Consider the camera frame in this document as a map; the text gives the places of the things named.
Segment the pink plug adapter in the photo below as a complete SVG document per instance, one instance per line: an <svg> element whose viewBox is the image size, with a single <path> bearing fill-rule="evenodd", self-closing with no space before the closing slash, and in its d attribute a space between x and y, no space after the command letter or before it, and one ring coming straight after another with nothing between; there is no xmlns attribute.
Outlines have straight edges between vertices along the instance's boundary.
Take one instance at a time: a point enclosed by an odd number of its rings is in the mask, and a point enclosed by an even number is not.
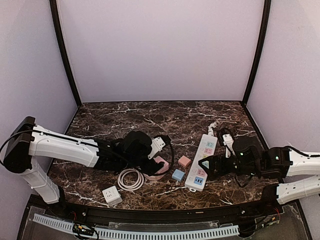
<svg viewBox="0 0 320 240"><path fill-rule="evenodd" d="M188 157L186 157L186 156L181 156L180 158L179 158L179 160L178 160L178 164L179 165L181 165L181 166L183 166L184 168L187 168L190 164L191 164L191 160L188 158Z"/></svg>

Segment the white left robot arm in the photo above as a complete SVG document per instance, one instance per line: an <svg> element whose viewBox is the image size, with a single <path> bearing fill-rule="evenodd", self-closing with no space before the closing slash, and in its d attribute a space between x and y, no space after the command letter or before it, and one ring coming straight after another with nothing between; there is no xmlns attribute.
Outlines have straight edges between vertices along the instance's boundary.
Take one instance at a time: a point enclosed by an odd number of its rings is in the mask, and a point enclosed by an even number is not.
<svg viewBox="0 0 320 240"><path fill-rule="evenodd" d="M71 137L45 129L28 116L1 146L6 150L1 164L9 172L22 176L46 204L57 205L65 202L64 191L50 180L35 157L115 173L131 167L154 175L162 168L154 156L165 146L165 137L151 138L142 131L131 131L112 141Z"/></svg>

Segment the pink cube socket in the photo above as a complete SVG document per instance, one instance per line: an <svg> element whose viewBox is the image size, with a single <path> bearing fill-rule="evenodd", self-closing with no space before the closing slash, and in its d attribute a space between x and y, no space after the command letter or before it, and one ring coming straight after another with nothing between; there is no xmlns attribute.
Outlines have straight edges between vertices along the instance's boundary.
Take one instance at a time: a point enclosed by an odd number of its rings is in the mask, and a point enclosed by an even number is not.
<svg viewBox="0 0 320 240"><path fill-rule="evenodd" d="M153 159L159 166L159 170L156 172L156 174L163 173L169 169L169 163L166 160L164 160L162 157L157 156L157 157L154 157Z"/></svg>

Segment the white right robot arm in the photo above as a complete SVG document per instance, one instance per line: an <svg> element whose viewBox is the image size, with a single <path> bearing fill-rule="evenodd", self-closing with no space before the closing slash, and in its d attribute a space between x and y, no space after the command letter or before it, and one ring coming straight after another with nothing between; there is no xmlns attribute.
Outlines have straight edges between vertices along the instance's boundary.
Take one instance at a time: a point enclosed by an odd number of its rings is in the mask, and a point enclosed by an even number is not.
<svg viewBox="0 0 320 240"><path fill-rule="evenodd" d="M233 143L222 144L230 155L211 155L198 162L211 179L228 174L278 181L305 176L295 182L279 182L263 188L261 200L279 205L320 193L319 153L303 152L293 146L263 150L254 136L241 136Z"/></svg>

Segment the pink round power socket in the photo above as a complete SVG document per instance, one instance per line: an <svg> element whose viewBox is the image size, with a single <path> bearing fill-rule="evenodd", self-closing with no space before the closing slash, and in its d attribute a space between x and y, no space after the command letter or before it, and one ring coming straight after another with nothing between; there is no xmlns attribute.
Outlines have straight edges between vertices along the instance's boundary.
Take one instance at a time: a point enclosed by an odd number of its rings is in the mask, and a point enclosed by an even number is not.
<svg viewBox="0 0 320 240"><path fill-rule="evenodd" d="M164 175L159 175L159 176L152 175L152 176L149 176L147 174L143 174L143 176L149 181L158 181L158 180L161 180L164 177Z"/></svg>

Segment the blue plug adapter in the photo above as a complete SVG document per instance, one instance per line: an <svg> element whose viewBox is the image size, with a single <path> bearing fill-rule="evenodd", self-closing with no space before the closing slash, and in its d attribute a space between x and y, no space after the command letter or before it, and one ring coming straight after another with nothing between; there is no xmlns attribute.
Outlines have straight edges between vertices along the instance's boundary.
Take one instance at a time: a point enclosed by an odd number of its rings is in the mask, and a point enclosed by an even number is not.
<svg viewBox="0 0 320 240"><path fill-rule="evenodd" d="M181 182L183 181L184 177L185 177L185 172L183 172L183 171L181 171L179 169L175 169L173 174L172 174L172 176L171 176L171 178L173 180L175 180L175 185L176 186L181 184Z"/></svg>

